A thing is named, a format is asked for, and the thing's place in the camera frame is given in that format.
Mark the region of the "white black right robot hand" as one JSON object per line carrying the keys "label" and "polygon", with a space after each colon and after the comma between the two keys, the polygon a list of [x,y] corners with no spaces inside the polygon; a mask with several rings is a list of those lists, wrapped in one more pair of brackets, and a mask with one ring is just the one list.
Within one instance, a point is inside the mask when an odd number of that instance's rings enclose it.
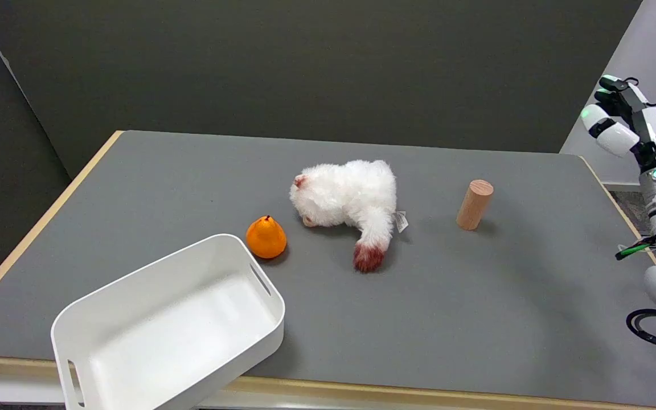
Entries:
{"label": "white black right robot hand", "polygon": [[623,158],[633,154],[641,171],[656,166],[656,103],[650,102],[634,77],[599,78],[595,102],[580,119],[597,145]]}

